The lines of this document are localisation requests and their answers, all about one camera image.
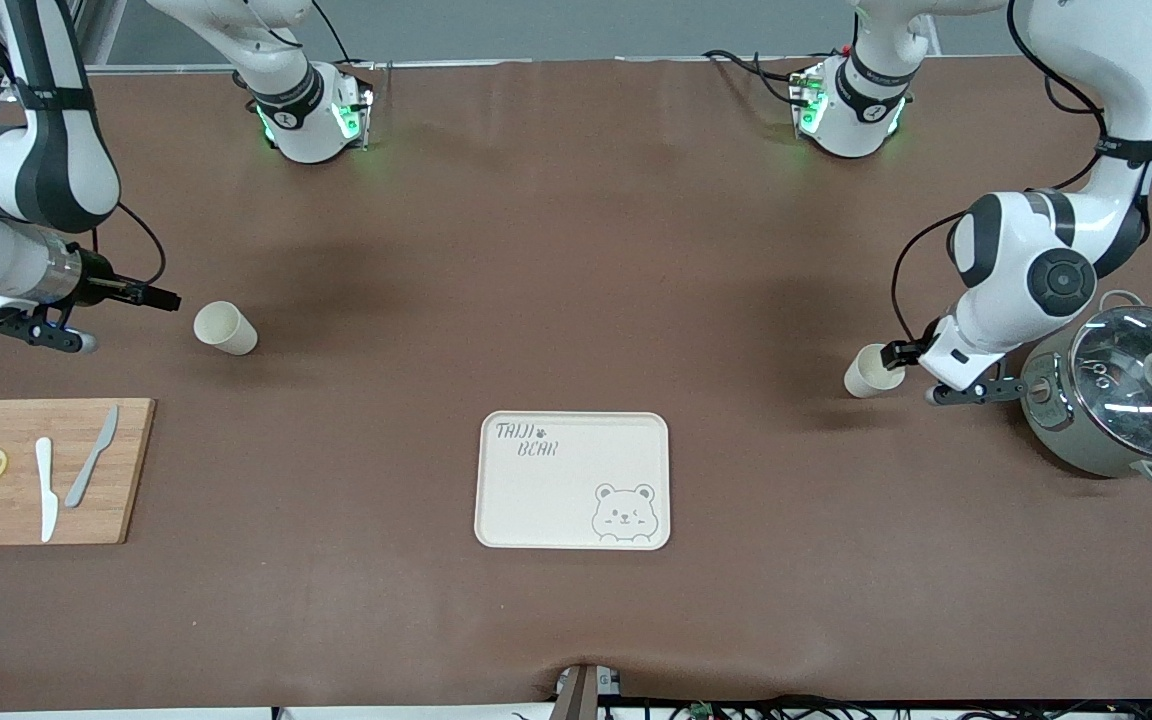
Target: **brown tabletop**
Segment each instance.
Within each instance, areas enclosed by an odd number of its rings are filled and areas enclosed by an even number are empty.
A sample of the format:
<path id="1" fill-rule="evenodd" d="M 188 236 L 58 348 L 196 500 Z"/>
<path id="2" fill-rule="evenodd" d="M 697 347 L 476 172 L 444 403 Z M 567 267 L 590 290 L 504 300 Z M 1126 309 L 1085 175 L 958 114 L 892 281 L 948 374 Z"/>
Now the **brown tabletop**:
<path id="1" fill-rule="evenodd" d="M 827 158 L 705 63 L 393 73 L 376 143 L 297 167 L 225 76 L 99 78 L 123 197 L 177 314 L 115 304 L 86 357 L 0 338 L 0 397 L 157 397 L 123 546 L 0 548 L 0 710 L 627 694 L 1152 697 L 1152 486 L 1056 465 L 1015 407 L 927 376 L 847 400 L 892 260 L 1094 141 L 1016 59 L 929 61 L 881 154 Z M 101 250 L 152 270 L 111 220 Z M 911 255 L 919 327 L 963 290 Z M 1152 240 L 1104 287 L 1152 302 Z M 247 310 L 243 359 L 194 340 Z M 658 552 L 473 537 L 493 410 L 650 410 Z"/>

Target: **cooking pot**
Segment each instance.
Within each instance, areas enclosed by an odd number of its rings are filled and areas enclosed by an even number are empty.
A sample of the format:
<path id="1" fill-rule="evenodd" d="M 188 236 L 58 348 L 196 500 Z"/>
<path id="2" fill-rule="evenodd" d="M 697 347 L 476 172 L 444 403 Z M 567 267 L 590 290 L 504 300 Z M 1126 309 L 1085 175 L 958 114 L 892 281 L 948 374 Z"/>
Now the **cooking pot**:
<path id="1" fill-rule="evenodd" d="M 1121 297 L 1129 305 L 1106 309 Z M 1025 419 L 1070 465 L 1152 480 L 1152 306 L 1107 291 L 1100 311 L 1041 341 L 1021 373 Z"/>

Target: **cutting board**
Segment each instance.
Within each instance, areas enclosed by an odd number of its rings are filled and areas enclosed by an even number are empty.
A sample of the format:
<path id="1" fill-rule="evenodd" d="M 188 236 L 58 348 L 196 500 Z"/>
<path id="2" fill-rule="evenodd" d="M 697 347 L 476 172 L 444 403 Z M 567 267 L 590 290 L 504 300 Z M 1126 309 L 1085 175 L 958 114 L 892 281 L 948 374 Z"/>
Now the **cutting board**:
<path id="1" fill-rule="evenodd" d="M 82 503 L 69 509 L 65 495 L 114 404 L 114 442 L 96 461 Z M 35 442 L 41 437 L 52 441 L 51 488 L 60 497 L 56 530 L 47 544 L 123 541 L 153 419 L 150 397 L 0 400 L 0 450 L 8 456 L 0 477 L 0 544 L 44 544 L 35 458 Z"/>

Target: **white knife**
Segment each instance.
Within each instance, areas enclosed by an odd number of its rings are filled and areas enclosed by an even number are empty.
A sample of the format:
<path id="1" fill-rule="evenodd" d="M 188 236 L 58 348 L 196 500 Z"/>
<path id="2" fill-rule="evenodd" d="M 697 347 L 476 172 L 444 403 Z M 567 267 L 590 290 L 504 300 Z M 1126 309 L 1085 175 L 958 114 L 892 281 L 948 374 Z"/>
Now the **white knife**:
<path id="1" fill-rule="evenodd" d="M 88 480 L 92 479 L 92 470 L 96 469 L 96 460 L 111 442 L 114 442 L 115 429 L 118 429 L 118 406 L 109 408 L 105 427 L 100 429 L 100 434 L 96 437 L 96 446 L 92 447 L 91 455 L 88 455 L 88 462 L 84 462 L 83 469 L 78 470 L 78 477 L 74 478 L 74 484 L 69 487 L 69 495 L 65 497 L 65 507 L 78 507 L 78 502 L 83 501 L 83 493 L 88 492 Z"/>
<path id="2" fill-rule="evenodd" d="M 41 492 L 41 541 L 50 541 L 60 510 L 60 498 L 51 492 L 51 438 L 38 438 L 33 450 L 38 457 L 38 488 Z"/>

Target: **cup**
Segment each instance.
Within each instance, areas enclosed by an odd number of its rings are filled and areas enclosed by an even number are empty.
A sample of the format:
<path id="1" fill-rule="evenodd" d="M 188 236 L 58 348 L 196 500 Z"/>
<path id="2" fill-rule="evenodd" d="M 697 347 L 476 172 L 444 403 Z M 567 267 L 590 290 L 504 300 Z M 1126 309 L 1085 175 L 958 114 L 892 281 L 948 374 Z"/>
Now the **cup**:
<path id="1" fill-rule="evenodd" d="M 905 369 L 888 370 L 882 367 L 882 346 L 867 344 L 856 354 L 842 384 L 852 397 L 873 397 L 890 389 L 896 389 L 905 380 Z"/>
<path id="2" fill-rule="evenodd" d="M 233 302 L 210 302 L 194 316 L 198 340 L 229 355 L 248 355 L 256 347 L 256 328 Z"/>

